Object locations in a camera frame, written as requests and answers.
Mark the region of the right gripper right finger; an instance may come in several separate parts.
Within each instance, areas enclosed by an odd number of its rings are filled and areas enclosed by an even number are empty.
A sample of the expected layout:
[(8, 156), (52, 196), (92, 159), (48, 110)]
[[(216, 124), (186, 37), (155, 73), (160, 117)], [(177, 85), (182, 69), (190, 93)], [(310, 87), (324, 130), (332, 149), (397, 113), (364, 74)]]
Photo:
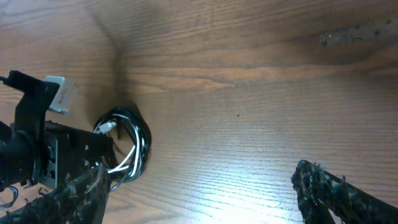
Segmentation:
[(304, 223), (397, 223), (397, 208), (306, 160), (291, 178)]

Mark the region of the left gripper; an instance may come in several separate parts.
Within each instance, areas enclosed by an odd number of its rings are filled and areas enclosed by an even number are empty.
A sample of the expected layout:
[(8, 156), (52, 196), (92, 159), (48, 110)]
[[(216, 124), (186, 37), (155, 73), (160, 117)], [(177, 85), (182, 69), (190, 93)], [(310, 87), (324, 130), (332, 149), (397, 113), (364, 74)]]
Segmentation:
[(51, 189), (67, 177), (75, 178), (102, 161), (112, 151), (113, 139), (51, 121), (32, 121), (30, 133), (39, 150), (38, 172), (31, 185), (42, 184)]

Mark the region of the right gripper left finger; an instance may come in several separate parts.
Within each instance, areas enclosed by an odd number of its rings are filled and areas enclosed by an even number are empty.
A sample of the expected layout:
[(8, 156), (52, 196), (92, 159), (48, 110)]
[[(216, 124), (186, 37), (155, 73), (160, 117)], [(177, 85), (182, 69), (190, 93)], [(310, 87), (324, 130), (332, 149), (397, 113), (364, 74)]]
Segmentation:
[(40, 197), (13, 212), (6, 212), (1, 223), (101, 224), (110, 186), (107, 168), (100, 164), (74, 179), (67, 177), (52, 192), (40, 191)]

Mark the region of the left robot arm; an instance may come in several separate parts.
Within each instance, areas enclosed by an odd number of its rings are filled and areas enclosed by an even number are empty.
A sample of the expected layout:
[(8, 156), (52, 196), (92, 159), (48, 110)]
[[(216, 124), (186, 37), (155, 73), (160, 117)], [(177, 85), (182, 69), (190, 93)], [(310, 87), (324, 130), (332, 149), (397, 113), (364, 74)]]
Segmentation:
[(47, 121), (47, 111), (65, 114), (76, 93), (64, 77), (43, 80), (17, 70), (2, 77), (4, 85), (23, 93), (14, 122), (1, 124), (1, 188), (43, 184), (52, 189), (97, 166), (113, 148), (113, 139)]

